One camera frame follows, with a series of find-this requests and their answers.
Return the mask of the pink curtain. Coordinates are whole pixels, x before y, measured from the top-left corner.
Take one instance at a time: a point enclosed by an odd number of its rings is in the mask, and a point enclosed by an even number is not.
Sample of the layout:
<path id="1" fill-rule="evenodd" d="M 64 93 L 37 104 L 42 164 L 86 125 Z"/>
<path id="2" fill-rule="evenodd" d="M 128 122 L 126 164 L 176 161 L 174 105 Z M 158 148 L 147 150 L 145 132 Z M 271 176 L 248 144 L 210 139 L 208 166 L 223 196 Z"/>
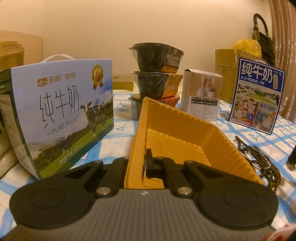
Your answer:
<path id="1" fill-rule="evenodd" d="M 280 115 L 295 123 L 295 1 L 270 1 L 275 65 L 286 72 Z"/>

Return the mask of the bottom red instant food bowl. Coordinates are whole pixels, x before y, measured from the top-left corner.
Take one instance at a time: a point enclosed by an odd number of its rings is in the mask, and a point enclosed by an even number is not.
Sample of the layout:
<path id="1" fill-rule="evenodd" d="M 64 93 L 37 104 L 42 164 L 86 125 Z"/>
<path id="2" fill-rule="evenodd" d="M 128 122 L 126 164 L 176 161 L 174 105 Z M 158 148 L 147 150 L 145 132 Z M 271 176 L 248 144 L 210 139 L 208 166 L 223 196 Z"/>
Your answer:
<path id="1" fill-rule="evenodd" d="M 129 100 L 131 101 L 131 106 L 132 106 L 132 118 L 134 121 L 138 121 L 139 116 L 140 116 L 140 111 L 142 109 L 143 98 L 138 93 L 138 94 L 133 94 L 129 98 Z M 164 103 L 164 104 L 169 105 L 171 107 L 175 107 L 179 100 L 180 100 L 179 95 L 175 95 L 173 97 L 157 99 L 158 102 Z"/>

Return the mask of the top black instant food bowl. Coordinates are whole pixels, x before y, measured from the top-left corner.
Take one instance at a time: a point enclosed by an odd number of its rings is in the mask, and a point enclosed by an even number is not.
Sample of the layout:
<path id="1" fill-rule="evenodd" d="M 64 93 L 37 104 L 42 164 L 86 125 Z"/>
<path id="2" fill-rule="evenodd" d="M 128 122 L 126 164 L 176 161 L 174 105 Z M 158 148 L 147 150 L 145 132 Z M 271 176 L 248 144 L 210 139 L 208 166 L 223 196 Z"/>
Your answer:
<path id="1" fill-rule="evenodd" d="M 184 52 L 162 43 L 137 43 L 129 48 L 144 72 L 176 74 Z"/>

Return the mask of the brown cardboard box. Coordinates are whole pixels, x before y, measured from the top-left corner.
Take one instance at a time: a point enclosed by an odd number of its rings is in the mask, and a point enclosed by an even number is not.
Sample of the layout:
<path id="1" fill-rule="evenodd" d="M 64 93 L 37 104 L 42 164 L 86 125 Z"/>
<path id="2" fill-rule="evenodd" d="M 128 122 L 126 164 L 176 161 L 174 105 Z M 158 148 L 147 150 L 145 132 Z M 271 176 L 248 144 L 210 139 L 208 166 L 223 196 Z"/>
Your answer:
<path id="1" fill-rule="evenodd" d="M 221 99 L 233 103 L 237 78 L 237 60 L 234 49 L 215 50 L 215 73 L 223 77 Z"/>

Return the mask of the small white product box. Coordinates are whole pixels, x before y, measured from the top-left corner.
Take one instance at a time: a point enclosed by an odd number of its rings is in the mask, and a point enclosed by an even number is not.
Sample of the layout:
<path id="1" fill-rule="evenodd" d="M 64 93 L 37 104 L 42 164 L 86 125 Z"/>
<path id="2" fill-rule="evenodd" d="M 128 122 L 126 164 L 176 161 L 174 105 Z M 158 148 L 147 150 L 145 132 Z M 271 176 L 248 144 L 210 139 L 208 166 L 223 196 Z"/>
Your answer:
<path id="1" fill-rule="evenodd" d="M 180 110 L 205 121 L 215 121 L 222 93 L 223 77 L 195 69 L 184 71 Z"/>

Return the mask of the cardboard box at left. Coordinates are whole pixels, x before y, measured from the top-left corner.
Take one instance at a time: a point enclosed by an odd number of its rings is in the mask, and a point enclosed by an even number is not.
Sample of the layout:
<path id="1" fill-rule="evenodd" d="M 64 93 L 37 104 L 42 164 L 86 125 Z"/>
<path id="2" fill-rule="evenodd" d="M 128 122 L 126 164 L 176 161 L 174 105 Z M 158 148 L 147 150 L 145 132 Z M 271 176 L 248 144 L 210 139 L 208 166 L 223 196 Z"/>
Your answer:
<path id="1" fill-rule="evenodd" d="M 0 71 L 24 65 L 25 50 L 17 41 L 0 43 Z"/>

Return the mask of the black folding cart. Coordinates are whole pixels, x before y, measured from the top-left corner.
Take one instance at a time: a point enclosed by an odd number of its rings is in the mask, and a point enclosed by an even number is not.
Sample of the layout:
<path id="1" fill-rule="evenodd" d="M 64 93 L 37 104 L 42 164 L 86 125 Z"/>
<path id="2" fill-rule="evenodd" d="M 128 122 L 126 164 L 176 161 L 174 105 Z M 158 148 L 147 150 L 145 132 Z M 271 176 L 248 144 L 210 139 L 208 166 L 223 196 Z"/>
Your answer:
<path id="1" fill-rule="evenodd" d="M 265 33 L 260 32 L 258 21 L 260 20 L 263 24 Z M 255 37 L 255 40 L 260 44 L 261 47 L 261 53 L 262 53 L 262 59 L 269 65 L 275 66 L 275 54 L 273 49 L 273 41 L 271 37 L 269 36 L 269 31 L 267 24 L 264 20 L 264 18 L 258 14 L 255 13 L 253 15 L 253 36 Z"/>

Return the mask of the blue milk carton box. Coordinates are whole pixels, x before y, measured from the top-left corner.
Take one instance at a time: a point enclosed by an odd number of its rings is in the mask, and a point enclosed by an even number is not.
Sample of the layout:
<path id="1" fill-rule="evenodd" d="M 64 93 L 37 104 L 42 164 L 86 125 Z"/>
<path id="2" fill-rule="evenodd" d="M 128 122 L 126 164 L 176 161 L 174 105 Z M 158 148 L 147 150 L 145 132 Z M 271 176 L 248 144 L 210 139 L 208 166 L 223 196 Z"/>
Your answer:
<path id="1" fill-rule="evenodd" d="M 271 135 L 280 109 L 286 73 L 262 61 L 238 58 L 229 121 Z"/>

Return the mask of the orange plastic tray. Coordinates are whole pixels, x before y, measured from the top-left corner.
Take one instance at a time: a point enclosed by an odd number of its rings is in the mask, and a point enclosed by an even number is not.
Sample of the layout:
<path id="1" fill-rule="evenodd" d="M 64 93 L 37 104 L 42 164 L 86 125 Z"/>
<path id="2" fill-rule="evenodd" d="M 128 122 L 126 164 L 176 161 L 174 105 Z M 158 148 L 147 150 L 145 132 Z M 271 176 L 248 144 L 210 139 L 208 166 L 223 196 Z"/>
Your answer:
<path id="1" fill-rule="evenodd" d="M 145 97 L 126 170 L 127 189 L 162 189 L 163 182 L 145 175 L 146 150 L 153 157 L 171 158 L 177 164 L 193 160 L 262 184 L 252 166 L 214 124 Z"/>

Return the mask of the middle orange instant food bowl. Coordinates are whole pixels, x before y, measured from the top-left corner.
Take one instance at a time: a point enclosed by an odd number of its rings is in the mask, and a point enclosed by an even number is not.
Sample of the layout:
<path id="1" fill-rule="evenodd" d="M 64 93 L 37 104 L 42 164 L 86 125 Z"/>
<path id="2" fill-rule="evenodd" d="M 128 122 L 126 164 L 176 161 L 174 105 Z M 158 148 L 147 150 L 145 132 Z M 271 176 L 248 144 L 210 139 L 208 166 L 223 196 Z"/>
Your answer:
<path id="1" fill-rule="evenodd" d="M 135 71 L 133 79 L 142 98 L 162 99 L 177 94 L 183 75 L 161 72 Z"/>

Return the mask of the white green milk carton box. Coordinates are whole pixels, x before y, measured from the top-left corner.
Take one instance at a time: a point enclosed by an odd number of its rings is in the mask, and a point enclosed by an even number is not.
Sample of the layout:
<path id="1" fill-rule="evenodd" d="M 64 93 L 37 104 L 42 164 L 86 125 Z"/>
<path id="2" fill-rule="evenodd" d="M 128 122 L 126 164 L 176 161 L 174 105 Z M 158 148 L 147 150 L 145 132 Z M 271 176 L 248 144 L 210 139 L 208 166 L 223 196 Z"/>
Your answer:
<path id="1" fill-rule="evenodd" d="M 66 171 L 114 127 L 112 60 L 64 56 L 3 70 L 1 114 L 29 173 Z"/>

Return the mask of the yellow plastic bag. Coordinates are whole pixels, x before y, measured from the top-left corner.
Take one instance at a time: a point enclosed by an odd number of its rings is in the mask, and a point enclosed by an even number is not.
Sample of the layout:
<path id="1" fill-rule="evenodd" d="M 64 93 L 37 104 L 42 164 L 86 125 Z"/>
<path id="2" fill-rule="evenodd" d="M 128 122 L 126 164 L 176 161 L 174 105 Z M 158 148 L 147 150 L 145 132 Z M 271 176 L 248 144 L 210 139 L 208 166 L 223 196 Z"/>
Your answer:
<path id="1" fill-rule="evenodd" d="M 241 50 L 259 59 L 262 58 L 261 46 L 257 40 L 253 40 L 253 39 L 239 40 L 234 44 L 233 49 L 235 51 Z"/>

